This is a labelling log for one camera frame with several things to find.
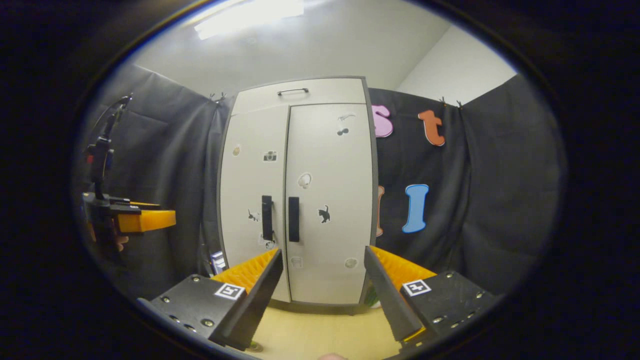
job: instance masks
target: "white wall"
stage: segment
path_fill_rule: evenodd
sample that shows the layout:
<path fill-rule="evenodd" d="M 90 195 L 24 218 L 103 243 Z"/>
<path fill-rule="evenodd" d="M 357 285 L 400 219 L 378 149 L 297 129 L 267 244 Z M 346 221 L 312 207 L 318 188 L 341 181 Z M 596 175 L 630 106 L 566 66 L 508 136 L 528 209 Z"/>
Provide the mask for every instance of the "white wall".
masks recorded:
<path fill-rule="evenodd" d="M 397 91 L 465 104 L 512 78 L 516 71 L 486 45 L 451 25 Z"/>

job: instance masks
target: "cabinet door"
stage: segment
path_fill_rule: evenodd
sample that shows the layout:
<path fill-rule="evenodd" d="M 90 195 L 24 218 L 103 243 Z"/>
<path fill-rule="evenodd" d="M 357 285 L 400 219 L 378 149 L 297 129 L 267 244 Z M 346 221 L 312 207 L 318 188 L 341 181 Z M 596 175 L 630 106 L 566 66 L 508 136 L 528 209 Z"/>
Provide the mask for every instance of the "cabinet door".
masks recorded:
<path fill-rule="evenodd" d="M 289 106 L 234 115 L 229 119 L 220 170 L 223 250 L 235 266 L 268 250 L 261 237 L 262 196 L 271 196 L 273 240 L 284 249 L 284 165 Z M 273 298 L 290 301 L 286 266 Z"/>
<path fill-rule="evenodd" d="M 297 198 L 286 218 L 291 300 L 357 304 L 374 207 L 367 106 L 292 106 L 286 170 L 287 201 Z"/>

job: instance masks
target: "blue letter i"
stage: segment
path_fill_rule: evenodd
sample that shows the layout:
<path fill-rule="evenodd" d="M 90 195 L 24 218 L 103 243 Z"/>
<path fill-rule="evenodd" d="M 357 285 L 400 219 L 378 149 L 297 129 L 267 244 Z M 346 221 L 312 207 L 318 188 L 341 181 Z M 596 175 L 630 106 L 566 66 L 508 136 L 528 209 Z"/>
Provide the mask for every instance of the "blue letter i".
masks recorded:
<path fill-rule="evenodd" d="M 427 226 L 422 218 L 424 217 L 424 199 L 427 197 L 429 187 L 425 184 L 409 185 L 404 192 L 409 195 L 409 218 L 406 220 L 406 225 L 402 226 L 402 232 L 415 233 Z"/>

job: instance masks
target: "ceiling light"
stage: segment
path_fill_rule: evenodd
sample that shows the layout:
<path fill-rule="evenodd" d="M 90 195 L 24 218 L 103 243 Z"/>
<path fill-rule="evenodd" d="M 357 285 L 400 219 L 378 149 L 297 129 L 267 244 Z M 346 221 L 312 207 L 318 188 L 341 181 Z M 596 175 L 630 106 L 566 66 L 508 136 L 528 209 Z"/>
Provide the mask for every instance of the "ceiling light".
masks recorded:
<path fill-rule="evenodd" d="M 194 27 L 201 40 L 304 13 L 302 0 L 253 0 L 227 6 Z"/>

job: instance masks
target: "orange gripper pad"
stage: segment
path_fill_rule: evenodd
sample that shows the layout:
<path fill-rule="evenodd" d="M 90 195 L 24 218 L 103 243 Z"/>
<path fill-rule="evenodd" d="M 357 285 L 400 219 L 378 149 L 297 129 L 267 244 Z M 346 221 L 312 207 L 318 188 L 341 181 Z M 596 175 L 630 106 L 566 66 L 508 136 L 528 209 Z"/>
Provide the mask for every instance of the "orange gripper pad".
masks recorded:
<path fill-rule="evenodd" d="M 267 267 L 278 249 L 271 249 L 262 255 L 249 259 L 244 263 L 238 264 L 232 268 L 226 269 L 222 273 L 212 277 L 212 280 L 226 282 L 237 286 L 242 286 L 246 292 L 251 289 L 262 275 L 264 268 Z"/>
<path fill-rule="evenodd" d="M 405 260 L 398 255 L 375 246 L 370 246 L 370 248 L 378 257 L 378 260 L 380 260 L 380 263 L 385 268 L 387 275 L 391 278 L 391 282 L 394 283 L 397 291 L 400 291 L 400 287 L 406 282 L 426 279 L 436 275 L 436 273 Z"/>

